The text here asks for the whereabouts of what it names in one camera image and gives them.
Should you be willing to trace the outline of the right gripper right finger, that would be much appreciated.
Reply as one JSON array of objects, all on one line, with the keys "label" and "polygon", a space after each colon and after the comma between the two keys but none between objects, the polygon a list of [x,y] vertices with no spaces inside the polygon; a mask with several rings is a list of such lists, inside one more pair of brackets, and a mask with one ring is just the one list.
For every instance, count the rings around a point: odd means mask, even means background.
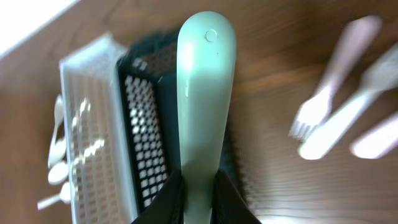
[{"label": "right gripper right finger", "polygon": [[220,169],[216,173],[213,186],[211,223],[261,224],[250,212],[232,181]]}]

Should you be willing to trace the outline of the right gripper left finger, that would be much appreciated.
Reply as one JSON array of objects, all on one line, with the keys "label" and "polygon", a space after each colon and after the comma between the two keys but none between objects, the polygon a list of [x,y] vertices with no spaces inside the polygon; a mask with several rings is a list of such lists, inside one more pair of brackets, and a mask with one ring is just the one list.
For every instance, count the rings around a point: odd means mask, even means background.
[{"label": "right gripper left finger", "polygon": [[181,170],[176,170],[169,176],[155,200],[132,224],[183,224],[184,193]]}]

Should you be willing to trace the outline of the pink-white plastic spoon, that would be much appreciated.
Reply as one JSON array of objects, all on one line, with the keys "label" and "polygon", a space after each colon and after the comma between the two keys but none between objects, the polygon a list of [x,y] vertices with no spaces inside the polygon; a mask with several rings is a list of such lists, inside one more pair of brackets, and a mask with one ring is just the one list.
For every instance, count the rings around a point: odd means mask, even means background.
[{"label": "pink-white plastic spoon", "polygon": [[350,151],[358,158],[379,159],[395,147],[397,147],[397,113],[352,142]]}]

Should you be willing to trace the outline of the mint green plastic fork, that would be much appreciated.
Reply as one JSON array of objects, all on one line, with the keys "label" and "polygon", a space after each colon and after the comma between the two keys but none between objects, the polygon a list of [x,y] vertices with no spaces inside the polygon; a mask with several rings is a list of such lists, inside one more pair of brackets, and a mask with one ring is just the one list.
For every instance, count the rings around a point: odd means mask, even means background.
[{"label": "mint green plastic fork", "polygon": [[209,223],[236,64],[236,34],[221,14],[189,17],[177,41],[177,110],[185,182],[183,220]]}]

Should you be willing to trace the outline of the cream plastic fork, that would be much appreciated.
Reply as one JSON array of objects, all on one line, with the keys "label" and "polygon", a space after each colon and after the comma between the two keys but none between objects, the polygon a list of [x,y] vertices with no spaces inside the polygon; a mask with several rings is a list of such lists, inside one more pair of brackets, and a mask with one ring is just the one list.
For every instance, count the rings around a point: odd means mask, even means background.
[{"label": "cream plastic fork", "polygon": [[323,125],[314,130],[299,147],[299,155],[306,160],[324,157],[380,95],[395,87],[397,44],[362,74],[358,90]]}]

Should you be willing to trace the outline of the pink-white plastic fork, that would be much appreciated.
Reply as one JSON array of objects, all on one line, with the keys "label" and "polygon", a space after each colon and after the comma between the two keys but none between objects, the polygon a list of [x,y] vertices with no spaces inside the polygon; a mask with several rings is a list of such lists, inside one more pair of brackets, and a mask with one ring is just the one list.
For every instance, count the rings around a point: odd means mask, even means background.
[{"label": "pink-white plastic fork", "polygon": [[375,15],[347,23],[314,94],[300,105],[289,136],[304,141],[327,119],[336,92],[381,27],[382,19]]}]

